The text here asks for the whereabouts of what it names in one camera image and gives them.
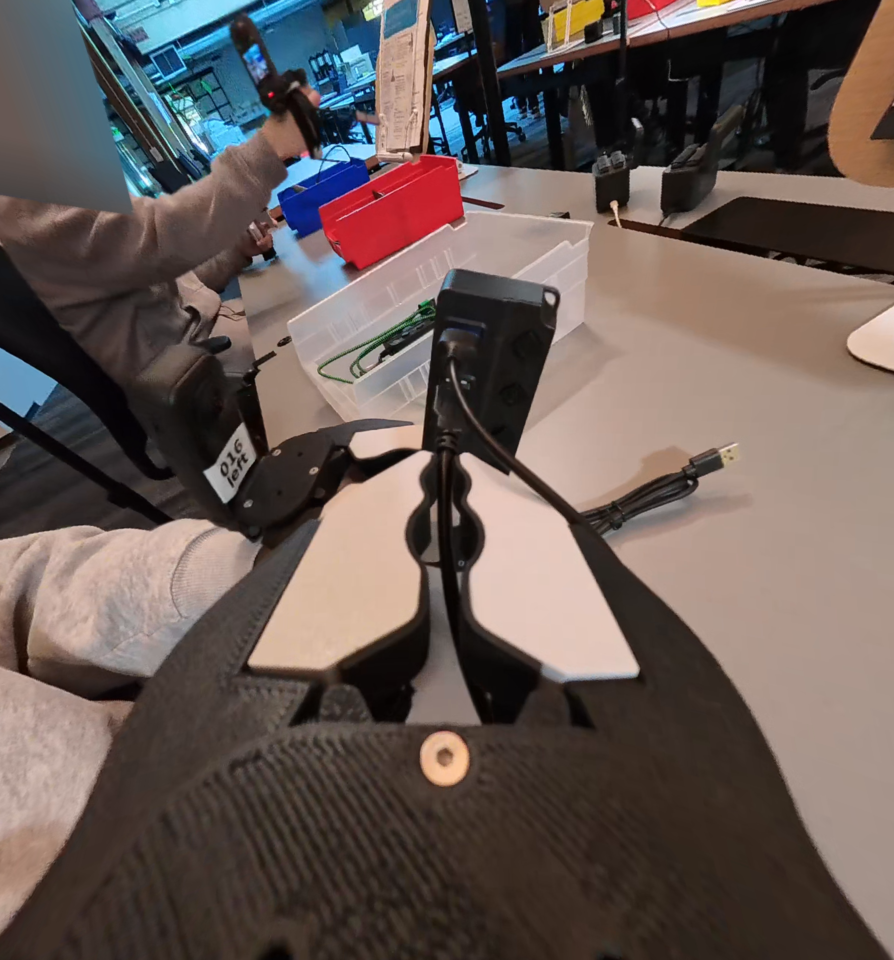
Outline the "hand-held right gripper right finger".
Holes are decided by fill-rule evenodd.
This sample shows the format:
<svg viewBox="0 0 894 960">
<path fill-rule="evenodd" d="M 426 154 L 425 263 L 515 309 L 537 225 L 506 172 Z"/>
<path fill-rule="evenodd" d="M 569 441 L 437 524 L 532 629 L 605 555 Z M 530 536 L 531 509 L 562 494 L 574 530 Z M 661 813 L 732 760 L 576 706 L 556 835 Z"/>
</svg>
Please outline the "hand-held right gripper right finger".
<svg viewBox="0 0 894 960">
<path fill-rule="evenodd" d="M 626 680 L 639 665 L 567 520 L 520 479 L 471 453 L 466 506 L 482 529 L 467 575 L 478 627 L 557 682 Z"/>
</svg>

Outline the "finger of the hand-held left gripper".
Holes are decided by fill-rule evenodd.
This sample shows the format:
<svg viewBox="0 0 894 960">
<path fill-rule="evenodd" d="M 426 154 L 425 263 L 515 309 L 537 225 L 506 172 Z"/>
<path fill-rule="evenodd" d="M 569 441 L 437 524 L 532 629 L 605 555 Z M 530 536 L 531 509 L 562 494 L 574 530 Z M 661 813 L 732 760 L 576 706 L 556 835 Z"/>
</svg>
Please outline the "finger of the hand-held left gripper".
<svg viewBox="0 0 894 960">
<path fill-rule="evenodd" d="M 422 450 L 422 424 L 363 419 L 347 424 L 350 470 L 363 477 L 380 474 Z"/>
</svg>

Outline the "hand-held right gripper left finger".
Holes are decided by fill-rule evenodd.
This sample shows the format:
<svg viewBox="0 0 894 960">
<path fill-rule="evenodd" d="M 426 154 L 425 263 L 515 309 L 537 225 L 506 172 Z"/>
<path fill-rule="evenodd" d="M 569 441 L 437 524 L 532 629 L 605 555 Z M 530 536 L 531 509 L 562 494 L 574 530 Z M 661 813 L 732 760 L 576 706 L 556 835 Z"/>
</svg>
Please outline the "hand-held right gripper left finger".
<svg viewBox="0 0 894 960">
<path fill-rule="evenodd" d="M 409 682 L 430 639 L 416 533 L 429 520 L 430 453 L 345 486 L 321 511 L 246 666 L 326 682 Z"/>
</svg>

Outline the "clear plastic bin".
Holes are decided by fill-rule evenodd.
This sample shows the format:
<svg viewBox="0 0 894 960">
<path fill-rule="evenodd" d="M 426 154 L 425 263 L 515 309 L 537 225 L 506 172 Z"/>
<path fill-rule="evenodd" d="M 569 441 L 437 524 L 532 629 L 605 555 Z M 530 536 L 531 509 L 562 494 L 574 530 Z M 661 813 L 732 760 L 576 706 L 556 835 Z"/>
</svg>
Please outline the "clear plastic bin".
<svg viewBox="0 0 894 960">
<path fill-rule="evenodd" d="M 553 342 L 585 322 L 591 222 L 474 211 L 386 258 L 288 323 L 304 372 L 344 422 L 418 422 L 433 346 L 429 332 L 379 359 L 383 337 L 437 298 L 453 269 L 537 282 L 560 293 Z"/>
</svg>

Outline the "black office chair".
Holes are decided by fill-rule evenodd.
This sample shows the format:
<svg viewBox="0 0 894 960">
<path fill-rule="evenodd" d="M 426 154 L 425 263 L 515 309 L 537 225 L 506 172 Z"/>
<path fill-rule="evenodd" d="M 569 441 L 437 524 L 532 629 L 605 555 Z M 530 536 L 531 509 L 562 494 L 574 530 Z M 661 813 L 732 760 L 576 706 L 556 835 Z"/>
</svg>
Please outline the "black office chair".
<svg viewBox="0 0 894 960">
<path fill-rule="evenodd" d="M 0 247 L 0 349 L 62 385 L 101 421 L 147 478 L 174 473 L 153 462 L 149 438 L 129 409 L 124 390 L 64 330 Z"/>
</svg>

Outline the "red plastic bin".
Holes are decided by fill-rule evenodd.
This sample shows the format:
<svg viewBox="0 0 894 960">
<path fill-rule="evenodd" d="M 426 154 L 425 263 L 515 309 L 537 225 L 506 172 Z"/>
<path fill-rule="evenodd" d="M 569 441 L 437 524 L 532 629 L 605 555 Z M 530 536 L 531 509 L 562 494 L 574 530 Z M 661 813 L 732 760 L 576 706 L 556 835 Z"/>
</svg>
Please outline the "red plastic bin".
<svg viewBox="0 0 894 960">
<path fill-rule="evenodd" d="M 400 164 L 322 205 L 323 233 L 345 264 L 366 270 L 464 216 L 460 171 L 444 155 Z"/>
</svg>

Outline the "blue plastic bin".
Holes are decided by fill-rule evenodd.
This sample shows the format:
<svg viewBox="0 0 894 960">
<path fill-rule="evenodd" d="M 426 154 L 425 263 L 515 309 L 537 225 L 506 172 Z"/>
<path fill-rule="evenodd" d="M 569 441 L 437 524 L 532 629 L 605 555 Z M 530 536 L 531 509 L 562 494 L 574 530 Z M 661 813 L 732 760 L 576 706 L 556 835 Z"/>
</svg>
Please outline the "blue plastic bin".
<svg viewBox="0 0 894 960">
<path fill-rule="evenodd" d="M 317 171 L 277 193 L 285 225 L 303 239 L 322 230 L 321 208 L 369 182 L 368 164 L 360 158 L 325 160 Z"/>
</svg>

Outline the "black power adapter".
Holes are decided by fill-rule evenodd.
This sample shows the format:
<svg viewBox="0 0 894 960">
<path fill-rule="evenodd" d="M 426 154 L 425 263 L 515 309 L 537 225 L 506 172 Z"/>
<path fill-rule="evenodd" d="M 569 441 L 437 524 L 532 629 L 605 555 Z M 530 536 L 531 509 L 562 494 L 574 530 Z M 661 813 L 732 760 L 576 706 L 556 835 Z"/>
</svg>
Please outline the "black power adapter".
<svg viewBox="0 0 894 960">
<path fill-rule="evenodd" d="M 694 210 L 709 196 L 719 172 L 721 143 L 721 134 L 713 126 L 705 143 L 685 148 L 663 170 L 660 210 L 664 219 Z"/>
<path fill-rule="evenodd" d="M 632 168 L 623 150 L 604 151 L 593 166 L 595 207 L 597 213 L 618 212 L 631 198 Z"/>
</svg>

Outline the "wooden display board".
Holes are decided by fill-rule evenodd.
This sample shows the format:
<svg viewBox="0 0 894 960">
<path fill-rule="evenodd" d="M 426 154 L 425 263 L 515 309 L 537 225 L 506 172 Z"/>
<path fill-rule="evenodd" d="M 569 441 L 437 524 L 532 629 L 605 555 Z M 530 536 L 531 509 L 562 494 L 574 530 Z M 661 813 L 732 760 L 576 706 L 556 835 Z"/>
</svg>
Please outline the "wooden display board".
<svg viewBox="0 0 894 960">
<path fill-rule="evenodd" d="M 376 155 L 411 162 L 425 154 L 436 38 L 429 1 L 385 1 L 376 66 Z"/>
</svg>

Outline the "black metal pole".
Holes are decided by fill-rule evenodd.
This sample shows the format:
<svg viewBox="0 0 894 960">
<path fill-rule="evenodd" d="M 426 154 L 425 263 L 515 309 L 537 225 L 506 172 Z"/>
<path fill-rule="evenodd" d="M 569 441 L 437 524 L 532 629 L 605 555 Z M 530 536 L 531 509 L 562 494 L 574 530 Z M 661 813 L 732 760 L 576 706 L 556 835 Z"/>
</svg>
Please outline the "black metal pole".
<svg viewBox="0 0 894 960">
<path fill-rule="evenodd" d="M 488 2 L 468 1 L 467 7 L 476 44 L 480 84 L 484 95 L 495 163 L 502 167 L 510 167 L 511 149 L 490 32 Z"/>
</svg>

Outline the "person's grey hoodie torso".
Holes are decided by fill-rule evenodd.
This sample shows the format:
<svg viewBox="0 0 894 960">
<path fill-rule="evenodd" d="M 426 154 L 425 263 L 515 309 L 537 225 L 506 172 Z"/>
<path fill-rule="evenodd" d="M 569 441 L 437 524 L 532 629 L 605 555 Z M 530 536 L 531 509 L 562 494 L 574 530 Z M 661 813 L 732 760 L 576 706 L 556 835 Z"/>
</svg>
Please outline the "person's grey hoodie torso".
<svg viewBox="0 0 894 960">
<path fill-rule="evenodd" d="M 65 846 L 131 708 L 0 666 L 0 934 Z"/>
</svg>

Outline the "instruction sheet on white stand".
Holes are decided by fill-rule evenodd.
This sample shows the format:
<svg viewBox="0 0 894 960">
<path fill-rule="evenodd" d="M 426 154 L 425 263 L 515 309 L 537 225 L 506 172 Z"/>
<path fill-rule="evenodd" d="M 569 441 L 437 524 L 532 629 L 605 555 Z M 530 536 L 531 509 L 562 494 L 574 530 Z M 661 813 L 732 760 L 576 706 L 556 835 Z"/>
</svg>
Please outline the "instruction sheet on white stand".
<svg viewBox="0 0 894 960">
<path fill-rule="evenodd" d="M 828 150 L 837 171 L 863 185 L 894 188 L 894 140 L 873 135 L 894 102 L 894 1 L 881 2 L 837 93 Z"/>
</svg>

